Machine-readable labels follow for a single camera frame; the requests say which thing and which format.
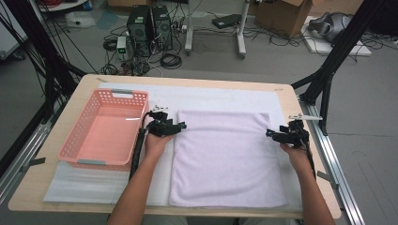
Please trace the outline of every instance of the white towel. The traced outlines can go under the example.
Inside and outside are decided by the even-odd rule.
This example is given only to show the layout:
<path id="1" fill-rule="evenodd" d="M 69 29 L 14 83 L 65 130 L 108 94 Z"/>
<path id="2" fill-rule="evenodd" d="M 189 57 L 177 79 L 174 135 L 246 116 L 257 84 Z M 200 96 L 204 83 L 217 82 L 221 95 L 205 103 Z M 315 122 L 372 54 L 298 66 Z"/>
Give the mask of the white towel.
<path id="1" fill-rule="evenodd" d="M 169 203 L 186 207 L 287 204 L 269 116 L 260 112 L 180 111 Z"/>

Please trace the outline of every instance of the folded towel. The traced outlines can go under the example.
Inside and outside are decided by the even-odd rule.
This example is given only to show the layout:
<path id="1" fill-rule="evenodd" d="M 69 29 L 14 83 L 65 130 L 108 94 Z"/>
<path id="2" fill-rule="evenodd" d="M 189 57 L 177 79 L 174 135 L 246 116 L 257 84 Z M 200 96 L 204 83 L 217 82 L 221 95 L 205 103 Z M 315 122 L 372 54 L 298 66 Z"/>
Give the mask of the folded towel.
<path id="1" fill-rule="evenodd" d="M 186 207 L 287 204 L 264 112 L 180 111 L 169 203 Z"/>

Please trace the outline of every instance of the basket handle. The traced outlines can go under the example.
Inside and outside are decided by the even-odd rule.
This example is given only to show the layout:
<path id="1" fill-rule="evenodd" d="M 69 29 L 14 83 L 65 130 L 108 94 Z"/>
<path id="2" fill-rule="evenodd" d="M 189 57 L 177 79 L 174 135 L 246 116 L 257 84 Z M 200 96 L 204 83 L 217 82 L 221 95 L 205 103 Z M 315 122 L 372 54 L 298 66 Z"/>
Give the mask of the basket handle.
<path id="1" fill-rule="evenodd" d="M 89 164 L 89 165 L 100 165 L 100 166 L 105 166 L 106 162 L 102 160 L 92 160 L 92 159 L 83 159 L 80 158 L 77 160 L 77 163 L 79 164 Z"/>
<path id="2" fill-rule="evenodd" d="M 126 89 L 111 89 L 112 94 L 115 98 L 133 98 L 134 94 L 132 90 Z"/>

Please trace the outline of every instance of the desktop computer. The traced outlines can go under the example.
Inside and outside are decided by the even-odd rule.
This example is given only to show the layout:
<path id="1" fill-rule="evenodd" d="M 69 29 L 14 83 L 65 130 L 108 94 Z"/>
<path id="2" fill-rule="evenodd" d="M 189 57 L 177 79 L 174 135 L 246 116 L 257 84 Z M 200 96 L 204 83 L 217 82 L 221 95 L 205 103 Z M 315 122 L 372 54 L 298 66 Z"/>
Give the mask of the desktop computer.
<path id="1" fill-rule="evenodd" d="M 170 16 L 166 6 L 152 8 L 153 23 L 155 26 L 155 38 L 158 43 L 158 50 L 172 50 L 173 37 Z"/>
<path id="2" fill-rule="evenodd" d="M 150 7 L 147 5 L 132 6 L 127 28 L 134 55 L 149 57 L 151 55 L 150 44 L 154 39 Z"/>

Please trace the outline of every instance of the table surface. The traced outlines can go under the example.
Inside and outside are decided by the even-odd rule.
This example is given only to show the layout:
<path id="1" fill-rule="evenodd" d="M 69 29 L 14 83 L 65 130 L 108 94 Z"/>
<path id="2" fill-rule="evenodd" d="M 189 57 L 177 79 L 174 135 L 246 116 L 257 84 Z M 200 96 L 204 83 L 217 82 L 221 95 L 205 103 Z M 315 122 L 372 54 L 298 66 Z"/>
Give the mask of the table surface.
<path id="1" fill-rule="evenodd" d="M 288 84 L 258 83 L 258 82 L 224 82 L 224 81 L 205 81 L 192 79 L 167 79 L 167 78 L 147 78 L 147 77 L 122 77 L 107 75 L 86 75 L 80 81 L 73 93 L 67 107 L 61 113 L 53 130 L 49 134 L 46 142 L 38 152 L 37 158 L 46 158 L 44 164 L 32 166 L 26 173 L 22 182 L 18 186 L 14 195 L 8 203 L 10 210 L 16 211 L 41 211 L 41 212 L 94 212 L 111 213 L 114 206 L 112 204 L 95 203 L 58 203 L 44 202 L 43 198 L 54 177 L 55 169 L 58 164 L 57 153 L 68 137 L 73 127 L 73 122 L 79 117 L 91 92 L 101 83 L 135 83 L 150 85 L 172 85 L 186 87 L 208 87 L 225 88 L 240 90 L 255 90 L 275 92 L 281 102 L 283 116 L 288 121 L 291 114 L 302 113 L 297 96 L 293 88 Z M 317 171 L 325 172 L 322 161 L 314 144 L 310 138 L 314 155 L 314 164 Z M 317 179 L 322 194 L 329 206 L 334 218 L 339 218 L 341 210 L 337 203 L 330 183 L 324 179 Z M 276 218 L 302 218 L 302 212 L 284 212 L 275 209 L 254 209 L 254 208 L 181 208 L 174 206 L 147 206 L 146 214 L 155 215 L 181 215 L 181 216 L 206 216 L 206 217 L 276 217 Z"/>

